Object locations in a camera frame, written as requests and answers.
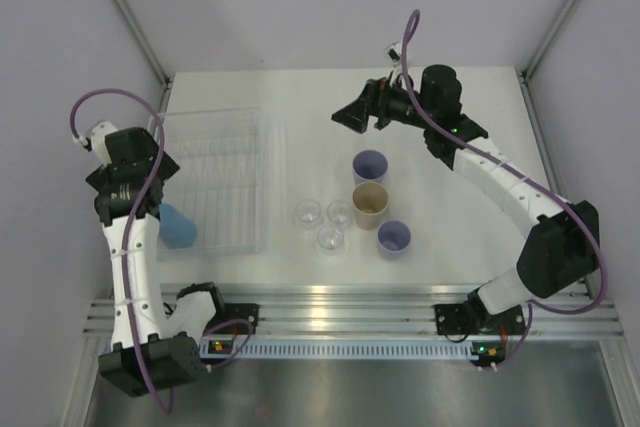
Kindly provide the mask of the lilac plastic cup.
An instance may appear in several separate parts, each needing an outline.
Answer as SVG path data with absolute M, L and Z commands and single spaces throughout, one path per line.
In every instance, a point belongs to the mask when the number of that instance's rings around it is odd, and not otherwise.
M 376 182 L 382 184 L 388 172 L 389 163 L 386 156 L 377 150 L 364 150 L 352 160 L 354 183 Z
M 411 230 L 405 223 L 386 221 L 380 225 L 376 234 L 378 254 L 385 260 L 396 260 L 408 251 L 411 240 Z

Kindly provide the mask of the beige plastic cup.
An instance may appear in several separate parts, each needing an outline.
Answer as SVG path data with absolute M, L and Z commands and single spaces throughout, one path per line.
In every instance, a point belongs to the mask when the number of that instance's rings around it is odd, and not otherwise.
M 358 184 L 351 196 L 356 226 L 374 230 L 386 217 L 389 193 L 380 183 L 366 181 Z

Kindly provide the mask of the blue plastic cup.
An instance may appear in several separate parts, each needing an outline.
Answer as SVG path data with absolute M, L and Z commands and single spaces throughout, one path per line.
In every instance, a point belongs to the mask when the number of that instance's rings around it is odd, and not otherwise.
M 159 208 L 159 237 L 169 249 L 191 248 L 196 242 L 198 230 L 195 223 L 168 203 Z

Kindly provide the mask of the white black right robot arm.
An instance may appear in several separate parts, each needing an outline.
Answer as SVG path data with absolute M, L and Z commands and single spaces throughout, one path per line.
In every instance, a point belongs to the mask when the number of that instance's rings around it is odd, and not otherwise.
M 571 204 L 538 187 L 501 153 L 488 132 L 462 111 L 462 85 L 445 65 L 426 67 L 420 88 L 391 77 L 370 79 L 332 121 L 363 134 L 392 122 L 422 130 L 428 151 L 479 188 L 518 228 L 525 243 L 513 268 L 484 283 L 458 304 L 456 327 L 444 334 L 487 333 L 504 313 L 547 299 L 599 266 L 599 217 L 587 201 Z

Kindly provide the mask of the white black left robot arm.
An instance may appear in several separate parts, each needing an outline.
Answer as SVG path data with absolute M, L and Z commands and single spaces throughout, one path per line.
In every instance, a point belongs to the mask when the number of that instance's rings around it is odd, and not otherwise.
M 157 270 L 161 205 L 165 182 L 179 166 L 141 127 L 101 121 L 88 142 L 101 162 L 86 181 L 97 192 L 114 295 L 111 349 L 100 356 L 99 373 L 130 397 L 194 382 L 203 371 L 199 342 L 205 331 L 226 325 L 228 310 L 217 286 L 206 282 L 182 289 L 174 312 L 164 311 Z

